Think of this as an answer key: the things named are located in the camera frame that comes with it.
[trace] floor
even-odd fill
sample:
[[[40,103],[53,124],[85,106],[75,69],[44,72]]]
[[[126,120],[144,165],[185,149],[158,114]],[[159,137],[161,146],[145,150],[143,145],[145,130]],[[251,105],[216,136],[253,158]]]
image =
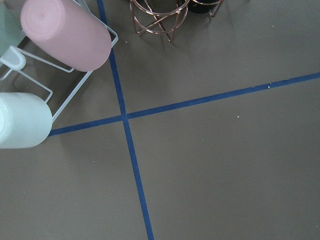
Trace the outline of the floor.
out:
[[[320,2],[226,0],[173,43],[103,3],[109,61],[43,143],[0,149],[0,239],[320,239]],[[83,73],[27,61],[56,111]]]

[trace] white cup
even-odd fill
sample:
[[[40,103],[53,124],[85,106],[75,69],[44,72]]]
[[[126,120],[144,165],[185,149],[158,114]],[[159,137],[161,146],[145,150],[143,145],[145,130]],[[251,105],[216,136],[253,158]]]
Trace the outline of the white cup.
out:
[[[52,128],[52,113],[40,97],[23,92],[0,92],[0,149],[31,148]]]

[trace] pink cup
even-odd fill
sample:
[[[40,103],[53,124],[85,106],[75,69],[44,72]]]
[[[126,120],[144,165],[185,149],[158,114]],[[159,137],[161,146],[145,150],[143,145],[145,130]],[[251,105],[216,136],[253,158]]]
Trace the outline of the pink cup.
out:
[[[112,48],[106,27],[72,0],[27,0],[21,25],[42,50],[78,71],[101,67]]]

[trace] copper wire holder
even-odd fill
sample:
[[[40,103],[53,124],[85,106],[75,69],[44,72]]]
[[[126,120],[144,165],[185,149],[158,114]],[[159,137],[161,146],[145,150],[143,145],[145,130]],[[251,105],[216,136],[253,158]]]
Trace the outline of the copper wire holder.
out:
[[[171,12],[167,12],[167,13],[154,12],[153,9],[151,8],[150,4],[148,3],[148,1],[147,0],[143,0],[143,1],[148,9],[141,6],[138,3],[138,0],[130,0],[130,9],[131,9],[131,13],[132,13],[133,29],[134,29],[135,33],[140,34],[143,32],[148,32],[148,33],[152,33],[152,34],[156,34],[156,35],[165,34],[166,37],[168,38],[169,42],[172,42],[174,39],[177,28],[180,27],[180,25],[186,19],[186,16],[188,13],[188,3],[190,0],[185,0],[181,6],[178,5],[178,1],[177,1],[177,8],[175,10],[173,10]],[[135,15],[135,6],[138,9],[140,9],[141,11],[143,11],[144,13],[153,16],[155,21],[147,26],[144,26],[143,24],[141,24]],[[176,15],[176,16],[175,16],[175,23],[174,23],[173,28],[166,30],[162,24],[162,21],[166,20],[168,17],[171,17],[171,16],[173,17],[174,15]],[[153,28],[157,25],[160,27],[161,31],[160,30],[158,30],[158,31],[153,30]]]

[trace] gray floor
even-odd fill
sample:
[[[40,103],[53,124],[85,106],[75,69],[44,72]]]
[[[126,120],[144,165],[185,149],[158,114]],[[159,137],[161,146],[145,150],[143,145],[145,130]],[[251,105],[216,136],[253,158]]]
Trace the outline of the gray floor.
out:
[[[319,1],[226,0],[212,20],[190,12],[173,44],[134,34],[129,1],[104,4],[128,114],[320,72]],[[53,112],[82,75],[25,71],[55,90]],[[314,77],[130,119],[154,239],[320,239],[319,89]],[[46,94],[17,75],[0,91]],[[120,114],[108,61],[53,129]],[[1,149],[0,239],[148,239],[126,137],[120,121]]]

